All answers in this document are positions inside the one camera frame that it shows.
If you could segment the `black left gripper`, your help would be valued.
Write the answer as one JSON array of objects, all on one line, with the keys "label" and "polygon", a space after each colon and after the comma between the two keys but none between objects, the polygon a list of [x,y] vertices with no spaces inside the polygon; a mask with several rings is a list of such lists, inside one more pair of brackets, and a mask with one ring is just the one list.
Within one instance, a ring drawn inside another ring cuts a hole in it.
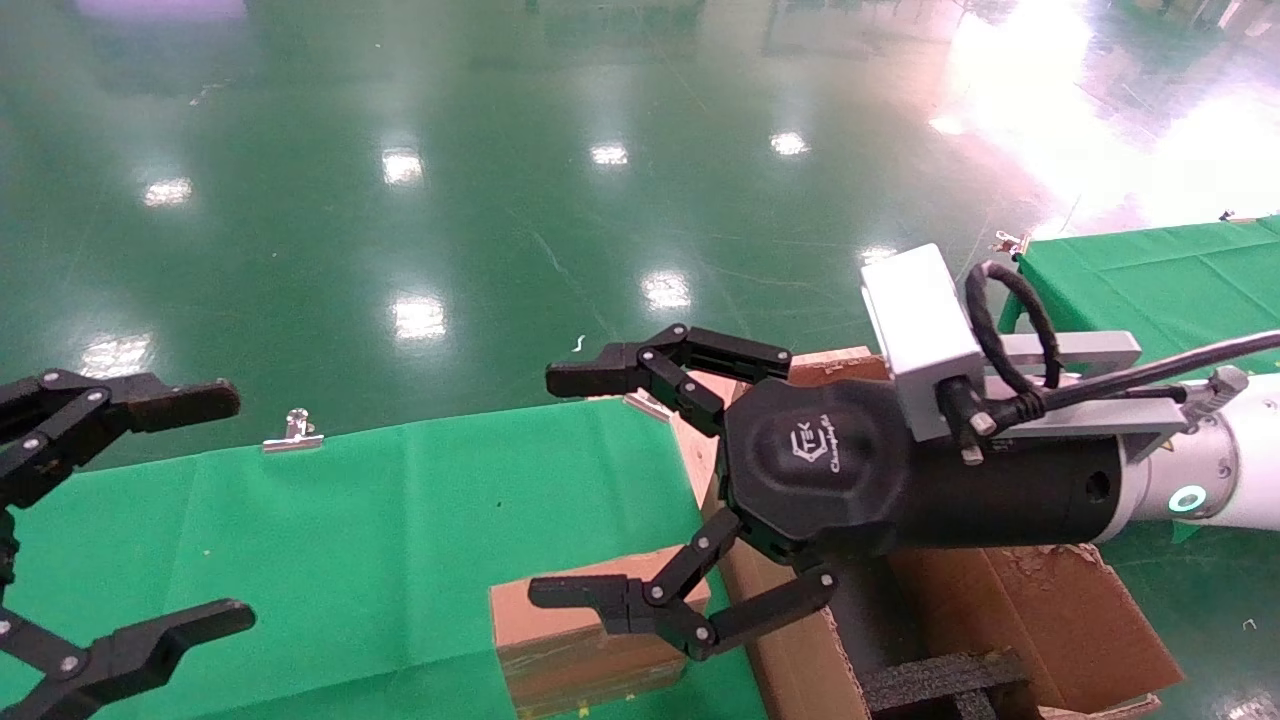
[{"label": "black left gripper", "polygon": [[[0,588],[15,580],[19,542],[6,509],[29,509],[127,433],[156,433],[237,415],[228,380],[170,386],[152,373],[109,379],[45,370],[1,387]],[[1,611],[1,650],[41,673],[5,719],[90,719],[101,708],[166,685],[193,647],[247,632],[255,611],[238,600],[115,629],[81,648]]]}]

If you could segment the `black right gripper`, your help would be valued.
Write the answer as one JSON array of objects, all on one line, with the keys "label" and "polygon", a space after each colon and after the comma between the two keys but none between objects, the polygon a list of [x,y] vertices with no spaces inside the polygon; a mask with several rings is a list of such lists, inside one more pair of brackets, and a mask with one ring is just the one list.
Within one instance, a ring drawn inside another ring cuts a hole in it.
[{"label": "black right gripper", "polygon": [[[792,386],[791,361],[786,348],[677,323],[643,342],[608,343],[589,361],[549,364],[547,392],[557,398],[643,389],[703,436],[721,434],[722,497],[733,512],[713,515],[650,580],[535,577],[529,601],[590,609],[611,635],[655,635],[704,661],[820,611],[837,589],[836,575],[815,566],[710,616],[696,611],[689,594],[742,530],[767,557],[800,561],[1092,543],[1117,514],[1114,438],[998,439],[969,466],[950,441],[914,438],[890,384]],[[724,410],[690,372],[759,384]]]}]

